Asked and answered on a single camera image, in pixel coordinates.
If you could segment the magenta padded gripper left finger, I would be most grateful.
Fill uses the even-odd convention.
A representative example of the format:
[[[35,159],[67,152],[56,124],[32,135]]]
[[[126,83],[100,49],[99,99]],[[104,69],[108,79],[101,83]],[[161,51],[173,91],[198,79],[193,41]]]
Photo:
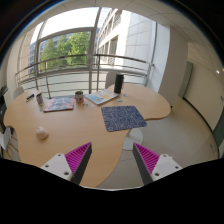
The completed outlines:
[[[79,185],[91,154],[92,144],[86,143],[66,154],[57,153],[42,166],[42,169]]]

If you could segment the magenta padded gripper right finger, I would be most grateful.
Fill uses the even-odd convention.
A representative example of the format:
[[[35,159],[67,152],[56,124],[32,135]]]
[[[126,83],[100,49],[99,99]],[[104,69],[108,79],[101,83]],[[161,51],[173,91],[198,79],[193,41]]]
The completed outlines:
[[[182,169],[169,155],[159,155],[137,143],[133,144],[133,155],[144,185]]]

